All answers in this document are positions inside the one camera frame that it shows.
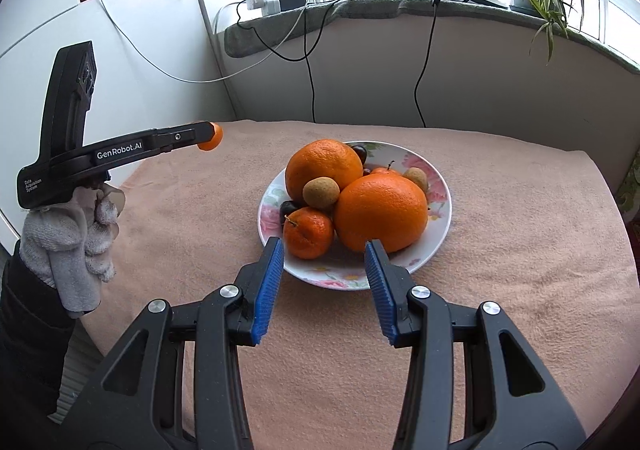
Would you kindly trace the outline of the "black sleeved left forearm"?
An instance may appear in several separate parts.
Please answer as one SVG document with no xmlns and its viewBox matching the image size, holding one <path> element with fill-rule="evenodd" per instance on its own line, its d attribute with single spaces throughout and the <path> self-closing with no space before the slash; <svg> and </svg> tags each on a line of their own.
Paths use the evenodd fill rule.
<svg viewBox="0 0 640 450">
<path fill-rule="evenodd" d="M 75 321 L 54 288 L 21 259 L 20 244 L 4 267 L 1 291 L 1 390 L 48 416 L 56 411 Z"/>
</svg>

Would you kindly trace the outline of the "grey gloved left hand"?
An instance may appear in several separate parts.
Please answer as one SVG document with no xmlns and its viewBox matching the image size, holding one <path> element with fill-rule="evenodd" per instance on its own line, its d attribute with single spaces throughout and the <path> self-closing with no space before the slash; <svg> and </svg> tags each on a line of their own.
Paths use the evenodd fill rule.
<svg viewBox="0 0 640 450">
<path fill-rule="evenodd" d="M 115 275 L 112 245 L 126 198 L 109 184 L 78 187 L 65 203 L 31 210 L 25 219 L 20 257 L 44 284 L 58 291 L 70 318 L 101 303 L 101 286 Z"/>
</svg>

